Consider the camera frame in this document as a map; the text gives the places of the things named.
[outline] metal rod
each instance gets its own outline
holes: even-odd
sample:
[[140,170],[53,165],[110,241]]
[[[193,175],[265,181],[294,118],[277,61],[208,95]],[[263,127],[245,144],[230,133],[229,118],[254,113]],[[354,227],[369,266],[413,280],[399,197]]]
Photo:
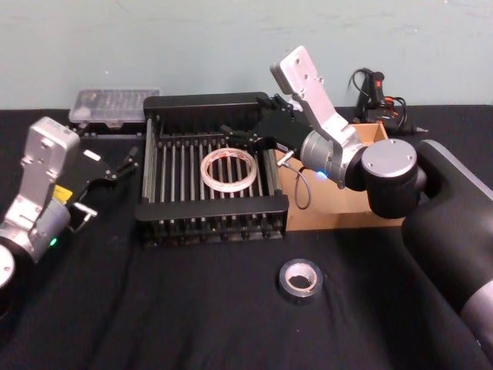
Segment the metal rod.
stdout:
[[[190,142],[190,200],[195,200],[195,180],[194,180],[194,171],[195,171],[195,159],[193,158],[193,142]],[[191,220],[192,224],[195,222],[195,217]]]
[[250,186],[248,187],[248,195],[250,195],[251,197],[254,197],[254,196],[255,196],[255,195],[253,194],[253,187],[252,187],[252,185],[250,185]]
[[263,155],[263,167],[265,168],[265,174],[267,175],[267,190],[269,191],[268,195],[274,195],[274,185],[272,182],[272,168],[270,168],[269,164],[269,155],[264,151]]
[[153,121],[149,118],[147,120],[147,134],[146,134],[146,157],[144,158],[144,176],[143,176],[143,189],[142,197],[149,199],[149,172],[151,161],[151,147],[153,141]]
[[259,196],[263,197],[263,190],[262,190],[262,180],[260,179],[260,166],[259,166],[259,159],[258,156],[255,154],[255,162],[257,164],[257,185],[259,187]]
[[272,173],[273,188],[274,190],[280,190],[281,187],[279,180],[279,171],[277,170],[276,155],[274,154],[274,151],[272,149],[267,151],[267,158],[269,159],[270,169]]
[[[200,174],[200,165],[202,164],[203,161],[203,146],[202,142],[199,142],[199,177],[200,177],[200,200],[205,200],[206,199],[206,194],[204,190],[204,183],[203,183],[203,178],[202,175]],[[206,218],[202,217],[200,219],[202,223],[206,222]]]
[[[210,145],[209,143],[209,146],[208,146],[208,149],[209,149],[209,153],[212,153],[213,151],[213,148],[212,146]],[[211,163],[210,166],[209,166],[209,175],[214,178],[214,172],[213,172],[213,164]],[[209,188],[209,194],[210,194],[210,199],[214,199],[214,190],[210,187]]]
[[163,165],[161,168],[161,203],[166,201],[166,143],[163,145]]
[[176,175],[176,146],[175,143],[171,146],[171,202],[175,201],[175,175]]
[[[243,179],[243,174],[241,173],[241,160],[238,157],[236,157],[236,175],[238,176],[238,181]],[[243,198],[244,196],[245,193],[243,190],[240,190],[240,198]]]
[[78,210],[80,210],[81,212],[84,212],[85,214],[89,215],[90,217],[96,217],[98,215],[98,213],[95,210],[87,207],[85,204],[75,202],[73,206]]
[[[231,170],[231,158],[227,157],[226,158],[226,168],[227,168],[227,174],[228,174],[228,183],[233,182],[233,171]],[[230,198],[234,198],[234,193],[230,193]],[[236,216],[233,215],[231,216],[231,220],[235,221]]]
[[[219,142],[219,140],[217,140],[217,149],[219,149],[221,147],[221,144]],[[218,166],[218,172],[219,172],[219,181],[221,183],[224,182],[224,176],[223,176],[223,158],[219,158],[217,160],[217,166]],[[220,191],[220,197],[221,199],[224,199],[224,192]],[[224,223],[226,222],[226,216],[222,216],[221,217],[221,221]]]
[[[250,185],[250,186],[248,187],[248,195],[249,195],[249,197],[253,197],[253,187],[252,187],[252,185]],[[254,220],[256,220],[256,219],[257,219],[257,215],[256,215],[256,214],[252,214],[252,218],[253,218]]]
[[153,148],[152,149],[152,161],[151,161],[151,168],[150,168],[150,185],[151,185],[151,192],[150,192],[150,203],[156,202],[156,175],[157,175],[157,146],[154,143],[153,140]]
[[179,199],[185,201],[185,143],[182,143],[181,166],[179,167]]

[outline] black cable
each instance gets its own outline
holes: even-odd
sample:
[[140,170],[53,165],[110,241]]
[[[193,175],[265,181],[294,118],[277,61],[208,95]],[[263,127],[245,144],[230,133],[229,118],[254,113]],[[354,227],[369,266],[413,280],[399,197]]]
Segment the black cable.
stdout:
[[125,257],[124,265],[122,267],[122,273],[120,274],[119,286],[117,291],[109,302],[109,308],[107,312],[103,315],[102,320],[98,324],[95,330],[92,344],[88,350],[87,355],[84,358],[84,366],[82,368],[91,368],[92,364],[96,360],[99,351],[104,343],[106,336],[108,335],[113,322],[115,321],[117,314],[122,307],[123,298],[126,296],[127,288],[129,286],[130,280],[130,269],[134,261],[135,247],[134,242],[129,246],[128,254]]
[[369,72],[370,72],[370,70],[369,70],[368,68],[359,68],[359,69],[355,70],[355,71],[353,72],[353,74],[351,75],[351,77],[350,77],[350,80],[353,82],[354,87],[355,87],[355,88],[356,88],[356,89],[357,89],[360,93],[364,94],[364,95],[365,95],[365,96],[367,96],[368,98],[369,98],[370,96],[369,96],[369,95],[368,95],[365,91],[363,91],[363,90],[361,89],[361,87],[359,87],[359,86],[356,84],[356,80],[355,80],[354,78],[356,77],[356,75],[357,75],[358,73],[364,73],[364,74],[367,76]]
[[396,102],[399,102],[401,104],[401,106],[402,106],[402,117],[401,117],[401,121],[397,125],[397,129],[396,129],[396,131],[399,132],[399,131],[402,130],[402,127],[404,127],[404,125],[406,124],[406,121],[407,121],[407,103],[404,100],[404,98],[401,98],[400,96],[395,96],[392,99],[394,101],[396,101]]

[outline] black table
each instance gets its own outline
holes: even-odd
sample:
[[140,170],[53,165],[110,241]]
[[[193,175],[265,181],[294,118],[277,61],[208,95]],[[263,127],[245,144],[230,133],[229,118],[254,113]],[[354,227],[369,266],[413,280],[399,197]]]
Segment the black table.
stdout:
[[[341,109],[345,116],[349,109]],[[12,201],[28,126],[66,110],[0,112],[0,205]],[[493,187],[493,107],[416,106],[430,129]],[[116,165],[133,140],[83,140]],[[64,234],[37,266],[0,368],[490,368],[476,341],[402,244],[398,228],[289,233],[263,240],[143,250],[132,218],[139,178],[91,199],[100,215]],[[289,259],[315,261],[323,294],[279,296]]]

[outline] black metal rack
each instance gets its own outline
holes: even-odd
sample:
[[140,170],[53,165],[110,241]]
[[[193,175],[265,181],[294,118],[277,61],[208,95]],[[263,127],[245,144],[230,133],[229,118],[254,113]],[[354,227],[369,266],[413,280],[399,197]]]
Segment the black metal rack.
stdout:
[[[191,244],[282,237],[289,202],[280,190],[272,151],[250,154],[256,181],[243,191],[221,193],[201,179],[200,163],[225,147],[221,125],[249,130],[262,119],[263,92],[198,96],[154,96],[144,102],[146,158],[136,219],[145,239]],[[213,177],[234,182],[247,174],[243,161],[217,160]]]

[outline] roll of clear tape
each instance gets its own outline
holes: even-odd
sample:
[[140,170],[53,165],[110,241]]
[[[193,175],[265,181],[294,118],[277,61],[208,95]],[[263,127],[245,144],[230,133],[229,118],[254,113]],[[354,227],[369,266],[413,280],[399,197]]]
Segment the roll of clear tape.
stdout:
[[[221,158],[236,157],[245,161],[248,174],[242,180],[234,183],[222,183],[214,180],[209,174],[209,166],[216,160]],[[206,155],[200,164],[200,174],[203,182],[213,190],[223,193],[236,193],[237,191],[245,190],[249,187],[257,177],[257,163],[255,159],[246,151],[237,148],[220,148]]]

